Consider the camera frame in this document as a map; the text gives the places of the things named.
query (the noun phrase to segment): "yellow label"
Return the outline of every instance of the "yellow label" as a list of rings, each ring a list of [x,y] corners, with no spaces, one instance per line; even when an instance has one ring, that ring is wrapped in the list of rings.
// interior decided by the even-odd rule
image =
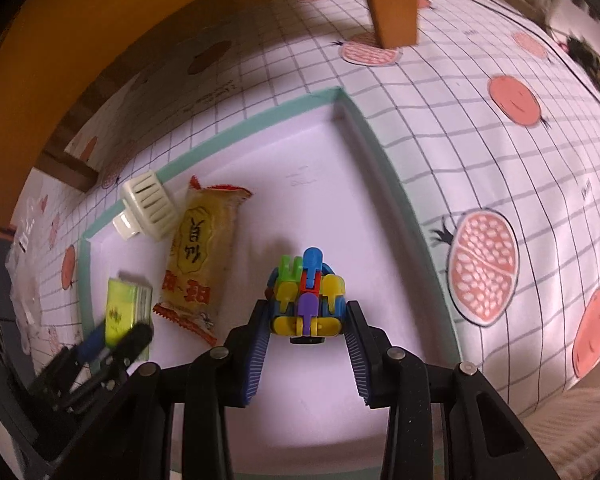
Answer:
[[[206,260],[207,246],[213,234],[209,211],[202,206],[187,209],[178,234],[178,268],[184,274],[197,272]]]

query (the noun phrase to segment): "purple plastic piece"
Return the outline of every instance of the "purple plastic piece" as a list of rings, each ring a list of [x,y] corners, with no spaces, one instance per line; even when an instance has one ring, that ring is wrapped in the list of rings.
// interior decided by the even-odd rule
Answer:
[[[318,317],[318,296],[310,292],[300,296],[298,316],[302,318],[302,335],[311,335],[311,318]]]

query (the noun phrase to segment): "green plastic piece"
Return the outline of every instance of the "green plastic piece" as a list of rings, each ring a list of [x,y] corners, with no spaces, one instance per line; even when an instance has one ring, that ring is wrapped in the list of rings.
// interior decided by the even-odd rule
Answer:
[[[296,282],[300,283],[302,278],[302,256],[294,258],[293,267],[289,266],[291,256],[284,254],[280,258],[280,266],[278,267],[278,282]]]

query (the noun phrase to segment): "yellow plastic piece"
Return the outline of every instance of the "yellow plastic piece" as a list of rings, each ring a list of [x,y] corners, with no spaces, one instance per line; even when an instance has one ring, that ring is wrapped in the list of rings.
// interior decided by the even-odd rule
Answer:
[[[271,323],[271,331],[277,335],[296,336],[296,318],[289,316],[277,317]]]
[[[298,284],[296,282],[282,282],[278,285],[276,300],[280,302],[280,312],[284,314],[291,301],[296,300],[298,295]]]
[[[327,274],[322,278],[320,294],[327,297],[330,314],[335,314],[336,297],[344,295],[344,280],[335,274]]]
[[[317,326],[315,335],[318,337],[331,337],[338,335],[342,330],[342,323],[337,317],[314,317],[311,320],[311,335],[314,335],[314,321]]]

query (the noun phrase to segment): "yellow snack wrapper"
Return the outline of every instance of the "yellow snack wrapper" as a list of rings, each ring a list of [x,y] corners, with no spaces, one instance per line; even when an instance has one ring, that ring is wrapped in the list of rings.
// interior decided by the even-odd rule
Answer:
[[[204,189],[192,177],[187,209],[173,235],[160,303],[154,312],[216,344],[214,324],[231,254],[238,207],[251,196],[243,187]]]

